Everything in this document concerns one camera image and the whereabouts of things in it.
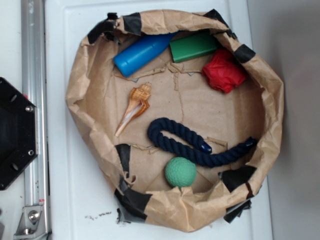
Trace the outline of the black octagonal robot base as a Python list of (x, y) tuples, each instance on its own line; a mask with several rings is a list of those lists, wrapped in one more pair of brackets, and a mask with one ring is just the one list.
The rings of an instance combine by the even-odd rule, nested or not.
[(0, 78), (0, 189), (6, 190), (38, 155), (37, 107)]

